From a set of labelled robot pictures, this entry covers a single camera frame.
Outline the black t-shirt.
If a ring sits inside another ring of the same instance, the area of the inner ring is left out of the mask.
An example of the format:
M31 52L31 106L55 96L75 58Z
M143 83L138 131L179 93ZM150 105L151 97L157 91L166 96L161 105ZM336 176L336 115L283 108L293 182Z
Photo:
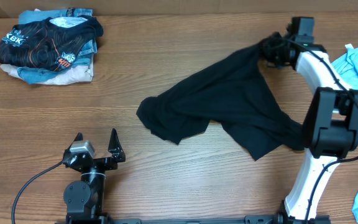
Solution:
M281 145L304 149L301 124L284 113L259 71L253 45L144 99L137 116L150 132L179 144L217 121L254 160Z

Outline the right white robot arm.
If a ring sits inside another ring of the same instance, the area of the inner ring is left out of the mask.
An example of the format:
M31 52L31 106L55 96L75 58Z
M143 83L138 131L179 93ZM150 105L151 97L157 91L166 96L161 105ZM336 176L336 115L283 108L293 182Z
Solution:
M246 223L330 223L317 206L339 164L358 146L358 90L335 71L321 45L310 36L274 33L260 42L261 53L276 67L291 65L307 82L313 99L301 129L305 155L290 193L275 215L248 215Z

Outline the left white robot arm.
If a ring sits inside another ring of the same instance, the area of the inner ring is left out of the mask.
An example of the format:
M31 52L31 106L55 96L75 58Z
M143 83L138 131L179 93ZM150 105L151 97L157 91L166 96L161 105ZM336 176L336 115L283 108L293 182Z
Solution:
M67 206L66 223L112 223L104 211L106 172L116 170L126 155L113 129L108 144L109 157L95 158L95 149L89 140L78 133L63 153L62 164L81 174L81 179L67 185L63 199Z

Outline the folded cream white garment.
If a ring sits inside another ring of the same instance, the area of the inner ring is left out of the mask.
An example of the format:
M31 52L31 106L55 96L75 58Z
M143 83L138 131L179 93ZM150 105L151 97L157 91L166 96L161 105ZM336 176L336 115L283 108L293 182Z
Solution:
M94 76L93 57L89 65L75 65L61 72L53 72L38 68L16 67L9 64L0 65L8 75L21 79L28 84L70 85L79 82L91 82Z

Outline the folded blue denim garment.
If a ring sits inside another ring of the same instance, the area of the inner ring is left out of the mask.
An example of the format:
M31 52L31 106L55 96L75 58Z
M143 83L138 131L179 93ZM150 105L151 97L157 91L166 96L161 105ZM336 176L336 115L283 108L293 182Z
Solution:
M69 28L82 23L85 19L84 16L92 16L93 11L91 9L83 8L68 8L58 9L51 11L41 11L35 9L33 11L24 11L19 15L19 23L26 24L34 21L41 21L48 17L51 17L51 23L59 27ZM76 57L73 65L89 65L91 63L91 57L97 52L96 41L91 40L83 46L78 56Z

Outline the black orange patterned shirt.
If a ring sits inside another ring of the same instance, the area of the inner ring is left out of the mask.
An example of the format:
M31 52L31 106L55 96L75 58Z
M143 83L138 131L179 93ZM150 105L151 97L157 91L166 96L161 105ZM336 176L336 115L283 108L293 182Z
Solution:
M103 35L98 20L84 16L73 27L59 27L50 17L12 27L0 42L0 63L59 72L70 68L84 45Z

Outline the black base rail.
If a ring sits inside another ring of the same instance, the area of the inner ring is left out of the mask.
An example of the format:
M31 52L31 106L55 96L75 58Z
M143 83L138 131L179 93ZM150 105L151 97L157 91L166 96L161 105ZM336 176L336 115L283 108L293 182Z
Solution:
M141 220L138 218L131 219L111 219L105 220L66 220L57 222L56 224L72 224L72 223L109 223L109 224L331 224L328 216L321 216L315 219L295 220L285 218L281 213L277 215L246 215L244 218L202 218L202 219L171 219L171 220Z

